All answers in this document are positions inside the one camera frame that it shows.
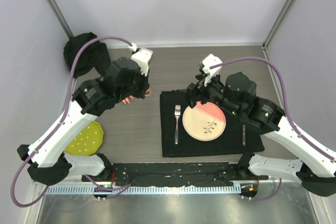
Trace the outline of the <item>nail polish bottle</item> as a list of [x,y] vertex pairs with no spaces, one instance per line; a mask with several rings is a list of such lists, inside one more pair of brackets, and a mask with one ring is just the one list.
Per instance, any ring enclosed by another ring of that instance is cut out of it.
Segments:
[[149,96],[151,95],[151,88],[148,88],[145,93],[144,93],[145,96]]

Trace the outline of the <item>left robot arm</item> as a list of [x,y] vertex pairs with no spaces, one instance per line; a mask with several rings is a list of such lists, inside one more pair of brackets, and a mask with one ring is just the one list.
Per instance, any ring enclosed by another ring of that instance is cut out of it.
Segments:
[[68,144],[82,129],[104,111],[113,108],[129,96],[143,99],[149,88],[148,59],[136,56],[111,62],[104,74],[83,82],[73,93],[60,119],[41,139],[31,145],[21,145],[21,159],[29,158],[27,171],[31,179],[46,186],[55,185],[68,176],[90,175],[105,182],[112,174],[112,164],[103,154],[79,156],[65,154]]

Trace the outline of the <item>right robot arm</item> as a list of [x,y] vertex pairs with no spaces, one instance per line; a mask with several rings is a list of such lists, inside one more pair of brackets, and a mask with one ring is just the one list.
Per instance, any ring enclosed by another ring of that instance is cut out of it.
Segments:
[[197,102],[211,102],[228,112],[246,129],[264,135],[292,152],[296,159],[278,159],[257,154],[243,154],[237,173],[242,179],[257,176],[279,177],[300,183],[307,191],[322,197],[335,194],[335,153],[325,157],[315,147],[316,140],[297,133],[285,111],[274,102],[256,95],[257,85],[241,72],[231,74],[221,83],[217,74],[209,83],[205,75],[186,88],[185,98],[191,108]]

